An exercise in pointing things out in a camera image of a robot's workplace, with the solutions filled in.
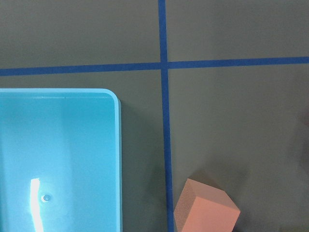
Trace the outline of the light blue plastic bin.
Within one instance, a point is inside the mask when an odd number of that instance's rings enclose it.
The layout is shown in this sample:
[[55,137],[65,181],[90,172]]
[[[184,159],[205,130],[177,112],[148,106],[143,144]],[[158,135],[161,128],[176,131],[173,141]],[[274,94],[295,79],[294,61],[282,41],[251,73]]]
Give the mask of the light blue plastic bin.
[[122,231],[121,171],[112,91],[1,89],[1,231]]

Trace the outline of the orange foam block near bin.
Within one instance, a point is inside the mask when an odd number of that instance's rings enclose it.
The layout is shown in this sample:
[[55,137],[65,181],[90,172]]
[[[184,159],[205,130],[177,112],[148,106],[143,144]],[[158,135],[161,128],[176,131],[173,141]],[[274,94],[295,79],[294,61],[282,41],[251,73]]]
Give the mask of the orange foam block near bin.
[[231,232],[239,215],[225,191],[189,178],[174,210],[179,232]]

